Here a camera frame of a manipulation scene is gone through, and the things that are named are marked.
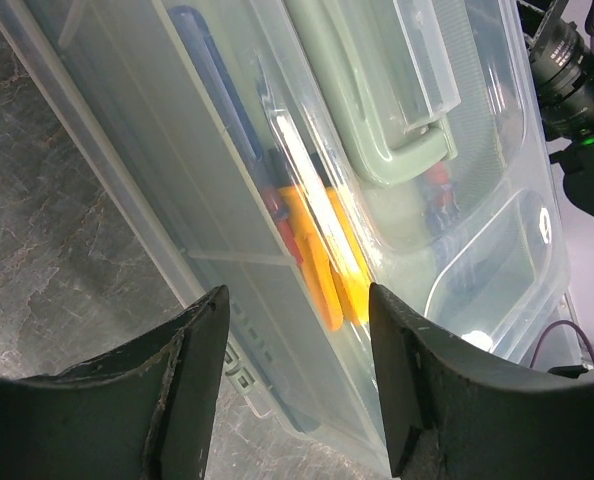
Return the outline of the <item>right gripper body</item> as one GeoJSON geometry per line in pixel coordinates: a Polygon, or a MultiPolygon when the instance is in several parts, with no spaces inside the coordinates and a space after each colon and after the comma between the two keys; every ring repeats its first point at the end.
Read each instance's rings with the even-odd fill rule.
{"type": "Polygon", "coordinates": [[[594,1],[583,28],[563,19],[566,1],[517,3],[542,124],[549,141],[594,143],[594,1]]]}

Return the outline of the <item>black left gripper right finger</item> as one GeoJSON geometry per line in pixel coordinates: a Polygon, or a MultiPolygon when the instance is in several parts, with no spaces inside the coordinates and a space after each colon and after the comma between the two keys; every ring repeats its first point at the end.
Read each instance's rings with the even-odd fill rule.
{"type": "Polygon", "coordinates": [[[378,284],[369,318],[394,478],[594,479],[594,370],[503,360],[378,284]]]}

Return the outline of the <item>yellow handled screwdriver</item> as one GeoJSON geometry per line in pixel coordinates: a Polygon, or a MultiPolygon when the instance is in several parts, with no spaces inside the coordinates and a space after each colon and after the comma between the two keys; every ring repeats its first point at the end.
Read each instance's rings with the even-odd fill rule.
{"type": "Polygon", "coordinates": [[[343,318],[354,325],[368,322],[369,288],[371,277],[367,262],[337,191],[327,187],[326,193],[344,234],[336,240],[335,260],[331,275],[343,318]]]}

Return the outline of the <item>blue handled screwdriver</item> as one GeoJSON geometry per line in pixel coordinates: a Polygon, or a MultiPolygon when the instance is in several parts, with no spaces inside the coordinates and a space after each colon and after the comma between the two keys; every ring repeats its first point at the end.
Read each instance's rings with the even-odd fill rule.
{"type": "Polygon", "coordinates": [[[289,225],[290,210],[269,173],[266,150],[239,97],[208,24],[201,13],[191,6],[172,7],[168,14],[279,235],[296,263],[301,265],[303,257],[289,225]]]}

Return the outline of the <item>orange handled chisel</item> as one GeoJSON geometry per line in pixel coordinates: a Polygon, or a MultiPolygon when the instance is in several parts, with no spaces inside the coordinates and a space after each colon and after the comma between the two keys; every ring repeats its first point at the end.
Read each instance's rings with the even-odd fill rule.
{"type": "Polygon", "coordinates": [[[344,318],[331,275],[331,263],[308,203],[296,186],[280,187],[280,196],[289,208],[288,223],[302,257],[301,272],[306,285],[330,331],[341,328],[344,318]]]}

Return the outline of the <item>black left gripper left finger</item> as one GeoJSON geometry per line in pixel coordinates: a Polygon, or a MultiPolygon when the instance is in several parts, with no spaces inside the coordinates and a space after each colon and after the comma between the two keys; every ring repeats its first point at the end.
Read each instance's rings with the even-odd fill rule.
{"type": "Polygon", "coordinates": [[[201,479],[230,319],[212,289],[54,376],[0,377],[0,479],[201,479]]]}

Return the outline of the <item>green toolbox with clear lid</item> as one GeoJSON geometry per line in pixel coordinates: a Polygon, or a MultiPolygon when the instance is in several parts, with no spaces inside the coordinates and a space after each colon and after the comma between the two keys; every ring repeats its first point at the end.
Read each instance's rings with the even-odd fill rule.
{"type": "Polygon", "coordinates": [[[512,1],[0,1],[179,299],[230,292],[260,417],[389,470],[368,294],[518,363],[568,260],[512,1]]]}

